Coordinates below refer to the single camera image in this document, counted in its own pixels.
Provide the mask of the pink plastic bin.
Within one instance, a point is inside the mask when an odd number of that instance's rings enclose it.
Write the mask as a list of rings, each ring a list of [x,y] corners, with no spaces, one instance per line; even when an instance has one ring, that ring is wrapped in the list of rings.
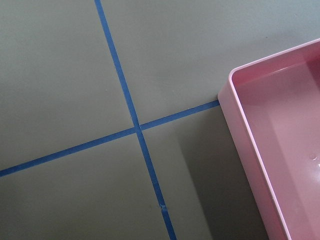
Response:
[[[234,68],[218,93],[271,240],[320,237],[320,41]]]

